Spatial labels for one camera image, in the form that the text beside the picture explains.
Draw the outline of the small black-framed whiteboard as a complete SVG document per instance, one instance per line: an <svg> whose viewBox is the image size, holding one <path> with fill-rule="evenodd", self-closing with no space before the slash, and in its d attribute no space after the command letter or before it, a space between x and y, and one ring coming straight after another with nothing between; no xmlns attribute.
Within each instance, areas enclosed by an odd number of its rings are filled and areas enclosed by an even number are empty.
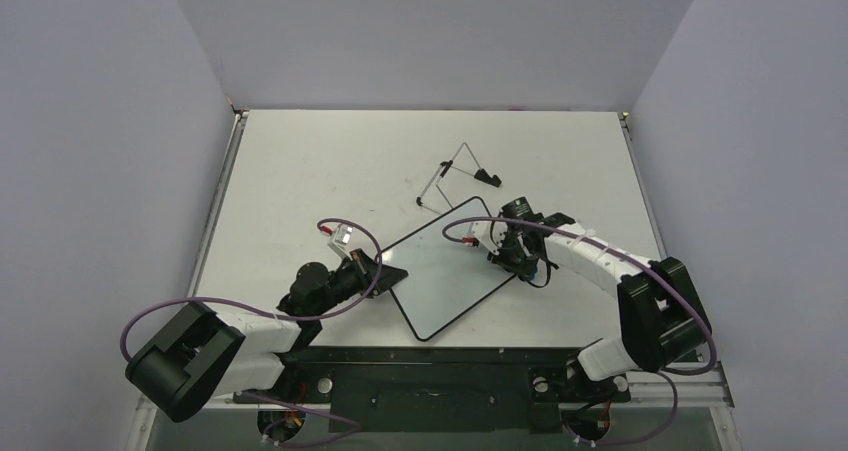
<svg viewBox="0 0 848 451"><path fill-rule="evenodd" d="M384 266L408 273L391 294L416 340L432 340L513 279L487 260L486 249L442 235L451 222L489 215L483 199L471 197L383 251Z"/></svg>

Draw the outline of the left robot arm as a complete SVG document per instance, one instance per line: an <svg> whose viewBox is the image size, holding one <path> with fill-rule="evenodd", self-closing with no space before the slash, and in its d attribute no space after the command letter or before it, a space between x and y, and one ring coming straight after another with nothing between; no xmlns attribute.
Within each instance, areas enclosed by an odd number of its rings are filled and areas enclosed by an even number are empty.
<svg viewBox="0 0 848 451"><path fill-rule="evenodd" d="M299 376L283 355L308 347L337 306L388 291L408 275L357 249L334 271L319 262L301 266L268 315L216 312L206 301L189 300L126 357L125 377L174 422L194 416L213 397L241 391L262 390L285 401Z"/></svg>

